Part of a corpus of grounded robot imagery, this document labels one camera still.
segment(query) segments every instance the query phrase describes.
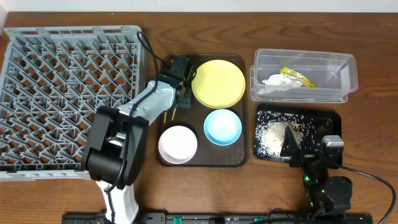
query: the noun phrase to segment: blue bowl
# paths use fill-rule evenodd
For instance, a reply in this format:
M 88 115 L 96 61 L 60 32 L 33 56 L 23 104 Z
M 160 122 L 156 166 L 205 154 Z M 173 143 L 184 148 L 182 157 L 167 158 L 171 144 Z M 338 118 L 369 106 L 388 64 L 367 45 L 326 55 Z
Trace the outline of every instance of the blue bowl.
M 242 133 L 242 122 L 232 111 L 226 109 L 211 112 L 205 120 L 206 137 L 214 144 L 227 146 L 234 143 Z

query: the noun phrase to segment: tray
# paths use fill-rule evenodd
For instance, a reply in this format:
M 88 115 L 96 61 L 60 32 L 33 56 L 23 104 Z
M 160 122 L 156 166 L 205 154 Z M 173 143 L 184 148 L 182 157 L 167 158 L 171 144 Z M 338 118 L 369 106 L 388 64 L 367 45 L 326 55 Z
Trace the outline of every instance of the tray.
M 209 60 L 227 60 L 238 66 L 245 74 L 244 60 L 238 55 L 183 55 L 193 62 L 193 71 L 201 64 Z M 215 109 L 201 104 L 192 94 L 191 107 L 189 109 L 177 108 L 174 120 L 172 121 L 172 111 L 167 113 L 167 119 L 164 123 L 164 114 L 160 119 L 159 137 L 169 127 L 182 125 L 190 128 L 197 136 L 198 149 L 192 159 L 184 164 L 171 164 L 164 160 L 156 149 L 157 157 L 161 164 L 165 166 L 190 166 L 190 167 L 239 167 L 247 159 L 247 128 L 246 128 L 246 91 L 243 97 L 232 107 L 227 108 L 235 112 L 242 121 L 243 130 L 239 139 L 229 146 L 217 146 L 211 143 L 205 136 L 203 124 L 206 117 Z
M 254 135 L 254 155 L 258 159 L 277 162 L 289 162 L 289 157 L 280 157 L 275 150 L 275 145 L 270 139 L 276 137 L 267 133 L 275 123 L 294 123 L 290 125 L 293 128 L 295 138 L 302 136 L 300 149 L 310 152 L 311 149 L 318 147 L 325 135 L 339 135 L 341 137 L 341 118 L 333 110 L 315 110 L 309 108 L 288 107 L 279 105 L 259 105 L 256 113 L 256 132 Z M 283 136 L 285 128 L 274 126 L 275 132 L 279 131 L 277 136 Z M 337 163 L 343 163 L 342 152 Z

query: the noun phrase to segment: bowl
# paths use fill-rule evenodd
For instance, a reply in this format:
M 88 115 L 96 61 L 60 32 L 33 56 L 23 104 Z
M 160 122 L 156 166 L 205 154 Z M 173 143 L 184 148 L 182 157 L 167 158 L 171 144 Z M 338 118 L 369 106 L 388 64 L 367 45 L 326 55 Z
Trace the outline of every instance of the bowl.
M 214 144 L 228 146 L 242 133 L 242 122 L 234 112 L 226 109 L 211 112 L 205 120 L 206 137 Z
M 162 133 L 158 143 L 159 153 L 167 162 L 183 164 L 196 153 L 198 139 L 185 126 L 173 126 Z

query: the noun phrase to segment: wooden table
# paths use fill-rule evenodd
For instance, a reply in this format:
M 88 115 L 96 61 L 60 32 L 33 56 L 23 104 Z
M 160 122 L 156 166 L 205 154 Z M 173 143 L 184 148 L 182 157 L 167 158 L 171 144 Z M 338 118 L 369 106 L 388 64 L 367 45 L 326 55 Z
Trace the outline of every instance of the wooden table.
M 398 187 L 398 14 L 319 13 L 133 13 L 11 12 L 6 27 L 139 25 L 160 57 L 171 53 L 238 54 L 246 77 L 260 48 L 353 54 L 359 90 L 341 115 L 344 163 L 378 175 Z M 8 38 L 0 41 L 0 61 Z M 248 98 L 249 142 L 253 146 L 257 104 Z M 273 207 L 297 210 L 305 204 L 302 170 L 255 159 L 237 169 L 169 168 L 155 158 L 152 125 L 146 158 L 135 184 L 141 207 L 169 212 L 266 213 Z M 383 184 L 344 170 L 354 183 L 351 212 L 369 212 L 376 222 L 391 202 Z M 65 212 L 100 212 L 104 199 L 94 181 L 39 180 L 0 183 L 1 223 L 60 223 Z M 398 222 L 393 212 L 387 221 Z

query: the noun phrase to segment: yellow plate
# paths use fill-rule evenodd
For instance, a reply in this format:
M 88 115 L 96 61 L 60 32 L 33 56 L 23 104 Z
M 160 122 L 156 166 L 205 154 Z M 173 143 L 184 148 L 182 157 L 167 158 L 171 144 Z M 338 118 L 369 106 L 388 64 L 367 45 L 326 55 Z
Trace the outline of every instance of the yellow plate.
M 200 103 L 210 108 L 233 106 L 246 87 L 242 71 L 225 60 L 211 60 L 197 69 L 192 92 Z

